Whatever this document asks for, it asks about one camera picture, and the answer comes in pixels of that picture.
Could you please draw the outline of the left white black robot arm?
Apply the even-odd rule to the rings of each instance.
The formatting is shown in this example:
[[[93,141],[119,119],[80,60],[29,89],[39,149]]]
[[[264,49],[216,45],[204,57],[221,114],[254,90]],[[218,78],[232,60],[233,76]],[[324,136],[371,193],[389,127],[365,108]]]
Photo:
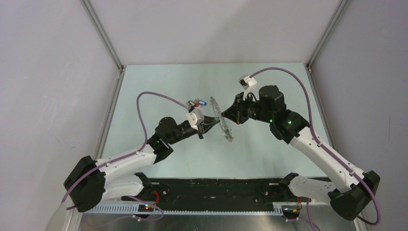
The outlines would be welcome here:
[[[172,144],[197,135],[203,139],[218,117],[205,116],[194,129],[189,121],[177,124],[172,117],[162,118],[155,133],[143,148],[136,148],[106,159],[81,158],[64,181],[64,187],[78,212],[87,212],[100,202],[123,196],[136,196],[140,200],[151,197],[152,187],[145,174],[136,169],[154,165],[172,152]]]

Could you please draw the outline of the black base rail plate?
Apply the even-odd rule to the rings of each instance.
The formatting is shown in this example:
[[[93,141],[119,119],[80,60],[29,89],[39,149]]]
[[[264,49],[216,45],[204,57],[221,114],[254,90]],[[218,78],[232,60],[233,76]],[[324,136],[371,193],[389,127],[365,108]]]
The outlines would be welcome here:
[[[162,210],[266,211],[274,203],[296,203],[297,197],[279,185],[280,178],[176,179],[151,178],[138,196],[158,202]]]

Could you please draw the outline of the large grey keyring with keys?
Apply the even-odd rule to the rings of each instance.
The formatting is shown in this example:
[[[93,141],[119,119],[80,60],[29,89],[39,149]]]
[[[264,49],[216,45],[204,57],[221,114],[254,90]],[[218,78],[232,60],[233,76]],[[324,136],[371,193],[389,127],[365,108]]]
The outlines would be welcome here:
[[[217,101],[215,100],[215,98],[213,96],[210,97],[210,104],[213,107],[213,111],[214,111],[216,117],[218,117],[218,119],[220,120],[219,124],[220,124],[221,129],[222,129],[222,131],[224,133],[224,138],[228,142],[232,142],[234,137],[232,136],[231,129],[228,127],[225,118],[222,116],[221,108],[219,107],[219,104],[217,103]]]

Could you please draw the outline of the pile of removed keys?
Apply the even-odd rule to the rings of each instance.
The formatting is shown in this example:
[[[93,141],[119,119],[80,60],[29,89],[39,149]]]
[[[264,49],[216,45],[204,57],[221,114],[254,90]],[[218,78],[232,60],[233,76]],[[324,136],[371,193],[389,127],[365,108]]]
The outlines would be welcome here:
[[[189,100],[186,102],[186,105],[189,108],[201,108],[203,106],[207,105],[207,102],[201,100],[201,99],[195,99],[195,100]]]

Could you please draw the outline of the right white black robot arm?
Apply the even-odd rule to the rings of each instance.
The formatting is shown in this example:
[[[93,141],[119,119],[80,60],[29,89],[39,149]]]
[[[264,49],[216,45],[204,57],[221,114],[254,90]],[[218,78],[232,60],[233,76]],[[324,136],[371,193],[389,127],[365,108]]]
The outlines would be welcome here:
[[[326,203],[342,218],[353,221],[373,200],[380,176],[373,170],[363,171],[342,157],[319,136],[300,114],[287,109],[284,95],[277,86],[264,86],[258,100],[245,92],[235,96],[234,103],[222,116],[243,124],[248,119],[266,122],[271,133],[306,155],[330,179],[309,179],[297,173],[287,175],[279,188],[285,201],[307,197]]]

